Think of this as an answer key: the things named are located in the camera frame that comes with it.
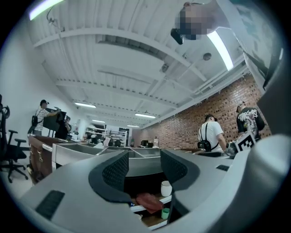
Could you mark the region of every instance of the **green cup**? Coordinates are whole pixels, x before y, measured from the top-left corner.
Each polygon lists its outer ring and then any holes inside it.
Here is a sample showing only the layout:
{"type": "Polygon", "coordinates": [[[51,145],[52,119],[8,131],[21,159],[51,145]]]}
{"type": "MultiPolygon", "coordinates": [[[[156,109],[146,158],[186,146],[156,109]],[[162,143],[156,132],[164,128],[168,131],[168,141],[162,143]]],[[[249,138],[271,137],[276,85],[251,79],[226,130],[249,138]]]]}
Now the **green cup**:
{"type": "Polygon", "coordinates": [[[169,217],[170,209],[164,208],[162,209],[162,219],[167,219],[169,217]]]}

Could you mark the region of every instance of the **chair armrest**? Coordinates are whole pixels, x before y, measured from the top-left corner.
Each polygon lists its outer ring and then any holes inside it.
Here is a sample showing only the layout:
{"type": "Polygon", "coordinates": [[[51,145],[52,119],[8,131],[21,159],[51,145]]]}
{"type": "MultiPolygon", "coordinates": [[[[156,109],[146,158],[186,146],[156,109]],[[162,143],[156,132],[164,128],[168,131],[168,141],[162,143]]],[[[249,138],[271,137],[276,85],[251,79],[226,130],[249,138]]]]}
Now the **chair armrest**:
{"type": "Polygon", "coordinates": [[[18,133],[17,131],[14,131],[14,130],[8,130],[10,133],[18,133]]]}
{"type": "Polygon", "coordinates": [[[16,142],[26,142],[26,140],[23,140],[23,139],[18,139],[18,138],[16,138],[16,139],[14,139],[16,142]]]}

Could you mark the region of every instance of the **black cap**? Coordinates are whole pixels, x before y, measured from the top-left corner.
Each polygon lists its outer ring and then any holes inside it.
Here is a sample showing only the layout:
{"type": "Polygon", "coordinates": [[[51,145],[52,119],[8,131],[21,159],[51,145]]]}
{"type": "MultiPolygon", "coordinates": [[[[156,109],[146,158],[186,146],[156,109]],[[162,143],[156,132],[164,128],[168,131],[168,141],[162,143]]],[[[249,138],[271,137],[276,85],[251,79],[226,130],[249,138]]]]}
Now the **black cap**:
{"type": "Polygon", "coordinates": [[[240,105],[237,106],[237,108],[236,108],[237,113],[238,113],[238,107],[240,107],[242,104],[245,104],[245,102],[243,101],[240,105]]]}
{"type": "Polygon", "coordinates": [[[49,104],[49,102],[47,102],[46,100],[42,100],[42,101],[40,101],[40,106],[41,106],[43,103],[49,104]]]}
{"type": "Polygon", "coordinates": [[[213,117],[214,120],[217,121],[217,118],[215,118],[214,115],[212,115],[212,114],[207,114],[206,117],[205,117],[205,121],[204,121],[204,122],[206,122],[207,119],[210,118],[210,117],[213,117]]]}

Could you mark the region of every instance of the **white t-shirt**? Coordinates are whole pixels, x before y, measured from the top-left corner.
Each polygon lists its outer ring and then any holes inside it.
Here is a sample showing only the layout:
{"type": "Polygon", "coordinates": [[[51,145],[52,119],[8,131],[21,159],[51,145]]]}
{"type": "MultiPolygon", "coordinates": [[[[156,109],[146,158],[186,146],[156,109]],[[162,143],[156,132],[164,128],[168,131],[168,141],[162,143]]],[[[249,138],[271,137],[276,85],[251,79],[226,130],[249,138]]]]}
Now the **white t-shirt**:
{"type": "MultiPolygon", "coordinates": [[[[205,137],[206,125],[207,125],[207,140],[210,142],[211,148],[213,148],[218,143],[216,136],[218,134],[223,133],[223,130],[218,122],[205,122],[198,131],[198,140],[200,141],[206,139],[205,137]]],[[[223,152],[223,150],[221,146],[218,144],[218,146],[211,152],[223,152]]]]}
{"type": "Polygon", "coordinates": [[[44,118],[47,116],[47,114],[49,114],[49,112],[41,107],[39,107],[39,109],[36,111],[35,115],[37,116],[37,122],[39,122],[35,127],[36,131],[42,131],[44,125],[44,118]]]}
{"type": "MultiPolygon", "coordinates": [[[[242,49],[263,64],[270,67],[272,46],[275,33],[263,18],[256,5],[245,0],[216,0],[242,49]]],[[[262,93],[264,74],[244,53],[246,64],[262,93]]]]}

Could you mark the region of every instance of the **red cloth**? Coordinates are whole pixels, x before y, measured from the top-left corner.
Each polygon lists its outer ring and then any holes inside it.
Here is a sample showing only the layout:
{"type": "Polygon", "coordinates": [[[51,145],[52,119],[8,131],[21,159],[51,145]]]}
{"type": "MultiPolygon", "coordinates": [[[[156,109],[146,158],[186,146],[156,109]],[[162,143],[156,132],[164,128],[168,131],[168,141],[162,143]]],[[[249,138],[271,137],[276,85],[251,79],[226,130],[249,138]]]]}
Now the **red cloth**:
{"type": "Polygon", "coordinates": [[[151,214],[164,208],[164,204],[155,195],[147,192],[138,194],[136,196],[136,202],[151,214]]]}

